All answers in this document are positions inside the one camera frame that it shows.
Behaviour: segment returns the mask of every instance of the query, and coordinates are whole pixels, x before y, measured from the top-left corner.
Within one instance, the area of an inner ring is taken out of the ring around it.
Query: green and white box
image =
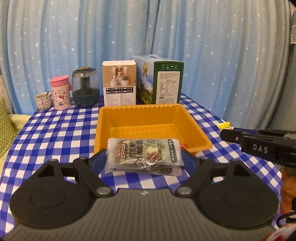
[[[145,104],[180,102],[184,63],[156,54],[132,56],[137,64],[137,95]]]

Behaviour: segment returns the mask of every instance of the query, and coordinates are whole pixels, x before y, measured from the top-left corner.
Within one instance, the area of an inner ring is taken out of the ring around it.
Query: green cushion
[[[0,99],[0,156],[9,149],[16,136],[3,99]]]

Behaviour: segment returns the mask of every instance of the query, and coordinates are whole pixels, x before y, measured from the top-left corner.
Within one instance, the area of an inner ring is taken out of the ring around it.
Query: orange plastic tray
[[[178,139],[192,154],[213,145],[181,104],[102,107],[99,110],[94,153],[108,139]]]

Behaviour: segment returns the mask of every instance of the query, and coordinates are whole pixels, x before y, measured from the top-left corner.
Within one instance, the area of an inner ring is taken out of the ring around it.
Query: jar lid
[[[69,83],[69,78],[67,75],[63,75],[63,76],[54,77],[50,79],[49,82],[51,87],[59,87]]]
[[[72,78],[84,78],[95,75],[96,69],[91,67],[81,67],[73,71]]]

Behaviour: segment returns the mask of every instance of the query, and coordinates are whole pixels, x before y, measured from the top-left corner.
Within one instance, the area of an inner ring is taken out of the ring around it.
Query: pink lid
[[[69,78],[67,75],[54,77],[49,80],[51,87],[59,87],[66,84],[69,84]]]

